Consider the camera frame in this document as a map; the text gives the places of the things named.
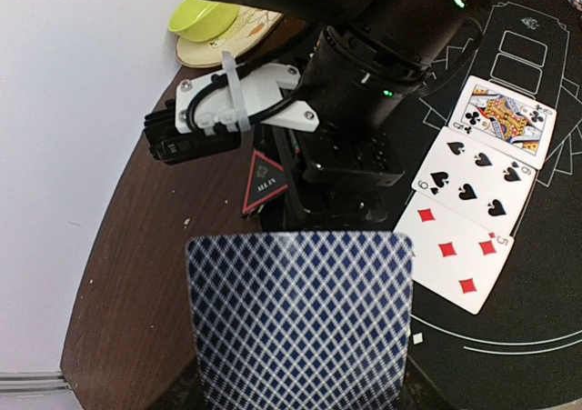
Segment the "small white debris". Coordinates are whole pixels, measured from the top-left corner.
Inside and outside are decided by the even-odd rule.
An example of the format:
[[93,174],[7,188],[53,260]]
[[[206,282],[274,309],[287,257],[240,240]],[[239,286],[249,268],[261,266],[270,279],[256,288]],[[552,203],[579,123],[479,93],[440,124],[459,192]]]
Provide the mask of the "small white debris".
[[420,345],[424,341],[425,341],[425,339],[422,336],[422,333],[416,333],[415,335],[412,336],[412,343],[415,345]]

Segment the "beige plate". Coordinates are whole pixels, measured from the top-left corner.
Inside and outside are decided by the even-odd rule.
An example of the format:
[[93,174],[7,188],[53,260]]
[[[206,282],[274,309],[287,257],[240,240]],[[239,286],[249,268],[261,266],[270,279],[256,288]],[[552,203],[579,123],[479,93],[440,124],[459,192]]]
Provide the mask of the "beige plate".
[[188,67],[219,66],[223,51],[239,57],[263,40],[282,17],[279,13],[241,6],[235,22],[220,36],[201,43],[180,37],[176,47],[178,60]]

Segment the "playing card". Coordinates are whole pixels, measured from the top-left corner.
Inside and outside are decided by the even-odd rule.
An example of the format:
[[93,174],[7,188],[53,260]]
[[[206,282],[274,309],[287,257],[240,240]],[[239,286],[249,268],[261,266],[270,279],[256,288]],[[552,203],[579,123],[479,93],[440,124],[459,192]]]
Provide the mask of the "playing card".
[[470,76],[448,126],[541,169],[555,123],[553,108]]
[[513,238],[501,237],[416,193],[395,233],[413,242],[414,280],[476,315],[507,260]]
[[412,188],[499,235],[510,235],[536,171],[515,158],[443,128]]

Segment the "spade symbol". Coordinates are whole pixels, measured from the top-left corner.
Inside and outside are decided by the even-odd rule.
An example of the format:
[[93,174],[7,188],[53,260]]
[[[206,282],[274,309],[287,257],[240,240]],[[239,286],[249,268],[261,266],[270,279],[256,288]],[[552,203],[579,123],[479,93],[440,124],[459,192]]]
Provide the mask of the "spade symbol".
[[471,125],[476,125],[477,122],[481,122],[481,118],[480,118],[479,112],[473,112],[472,114],[467,113],[465,115],[465,117],[469,120],[469,123]]
[[448,174],[446,172],[434,172],[430,176],[438,187],[445,187],[448,184]]
[[501,216],[506,214],[506,209],[503,208],[501,201],[494,199],[492,203],[489,204],[489,210],[487,211],[492,216]]
[[491,166],[491,160],[489,160],[489,157],[487,157],[487,155],[483,154],[483,153],[479,153],[478,155],[476,155],[475,157],[475,164],[477,166]]
[[448,147],[451,149],[451,151],[453,152],[454,155],[460,155],[461,153],[465,152],[465,145],[463,145],[461,142],[451,142],[450,144],[447,144]]
[[458,194],[458,197],[461,198],[463,201],[477,198],[477,195],[475,194],[475,191],[473,190],[473,187],[471,185],[465,184],[458,190],[461,192],[460,194]]
[[506,181],[521,181],[519,175],[513,167],[509,167],[504,171],[505,176],[503,177]]

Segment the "club symbol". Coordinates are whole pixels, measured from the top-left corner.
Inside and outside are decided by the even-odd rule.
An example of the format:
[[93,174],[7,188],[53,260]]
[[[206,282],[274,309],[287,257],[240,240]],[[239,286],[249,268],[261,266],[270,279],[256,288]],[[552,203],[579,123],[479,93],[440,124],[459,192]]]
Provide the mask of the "club symbol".
[[477,125],[477,122],[481,122],[481,117],[479,112],[467,113],[465,117],[469,120],[471,125]]
[[544,116],[542,116],[537,110],[531,114],[531,121],[535,124],[536,122],[544,122]]

